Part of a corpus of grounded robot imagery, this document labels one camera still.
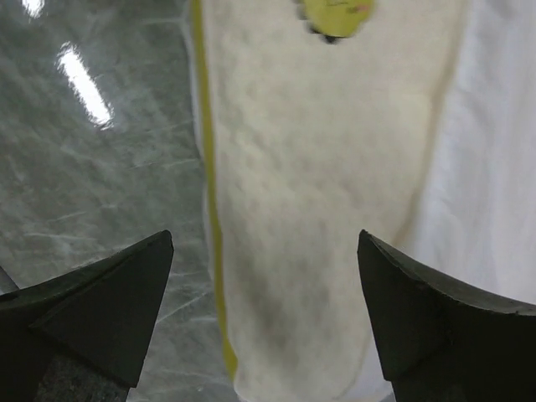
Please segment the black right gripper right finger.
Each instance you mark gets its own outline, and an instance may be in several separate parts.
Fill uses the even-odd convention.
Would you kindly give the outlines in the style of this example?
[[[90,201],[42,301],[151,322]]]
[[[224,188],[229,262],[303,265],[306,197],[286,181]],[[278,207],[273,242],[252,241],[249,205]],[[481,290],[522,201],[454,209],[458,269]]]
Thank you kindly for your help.
[[[398,401],[535,399],[535,307],[411,259],[367,231],[358,268]]]

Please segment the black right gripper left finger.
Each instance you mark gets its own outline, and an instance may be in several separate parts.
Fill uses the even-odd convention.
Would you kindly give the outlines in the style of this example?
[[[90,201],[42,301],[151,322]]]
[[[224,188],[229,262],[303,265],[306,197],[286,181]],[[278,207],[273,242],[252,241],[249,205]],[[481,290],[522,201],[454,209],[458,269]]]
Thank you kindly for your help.
[[[1,275],[1,399],[124,401],[173,260],[169,231],[38,285]]]

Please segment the cream pillow with yellow edge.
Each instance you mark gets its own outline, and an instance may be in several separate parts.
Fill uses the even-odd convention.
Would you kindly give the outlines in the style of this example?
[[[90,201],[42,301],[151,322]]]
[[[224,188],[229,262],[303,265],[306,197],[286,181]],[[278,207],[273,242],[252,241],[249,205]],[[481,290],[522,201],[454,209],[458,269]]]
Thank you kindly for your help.
[[[243,401],[379,401],[358,236],[420,194],[464,1],[378,1],[328,44],[298,1],[193,1],[207,232]]]

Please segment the white pillowcase with peach ruffles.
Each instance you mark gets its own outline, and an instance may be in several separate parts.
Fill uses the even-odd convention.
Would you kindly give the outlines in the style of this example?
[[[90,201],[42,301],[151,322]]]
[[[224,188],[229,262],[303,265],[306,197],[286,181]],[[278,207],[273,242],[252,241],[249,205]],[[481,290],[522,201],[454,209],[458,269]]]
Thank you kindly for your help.
[[[394,248],[535,307],[534,2],[470,4],[424,191]],[[368,362],[363,385],[398,401],[375,341]]]

